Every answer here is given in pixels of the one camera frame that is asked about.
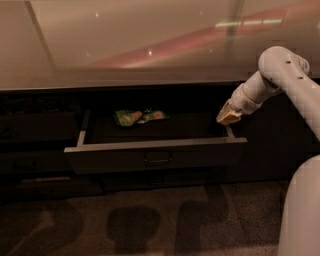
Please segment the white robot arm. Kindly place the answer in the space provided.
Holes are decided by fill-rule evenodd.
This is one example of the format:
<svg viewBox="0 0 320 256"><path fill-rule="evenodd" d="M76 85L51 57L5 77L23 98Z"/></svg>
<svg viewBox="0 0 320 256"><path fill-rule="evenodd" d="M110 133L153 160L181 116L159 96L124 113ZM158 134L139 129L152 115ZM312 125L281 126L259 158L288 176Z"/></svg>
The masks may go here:
<svg viewBox="0 0 320 256"><path fill-rule="evenodd" d="M282 46L266 49L258 70L226 101L216 122L227 126L285 93L320 140L320 85L308 76L306 59ZM277 256L320 256L320 155L304 162L286 193Z"/></svg>

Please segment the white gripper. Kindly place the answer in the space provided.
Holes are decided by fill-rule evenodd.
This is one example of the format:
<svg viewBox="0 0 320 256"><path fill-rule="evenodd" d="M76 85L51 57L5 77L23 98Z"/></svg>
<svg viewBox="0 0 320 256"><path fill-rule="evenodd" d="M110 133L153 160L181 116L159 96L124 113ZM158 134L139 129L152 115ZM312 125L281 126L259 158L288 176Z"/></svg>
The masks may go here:
<svg viewBox="0 0 320 256"><path fill-rule="evenodd" d="M241 120L242 115L251 115L262 106L262 87L251 83L240 84L219 111L216 121L230 125Z"/></svg>

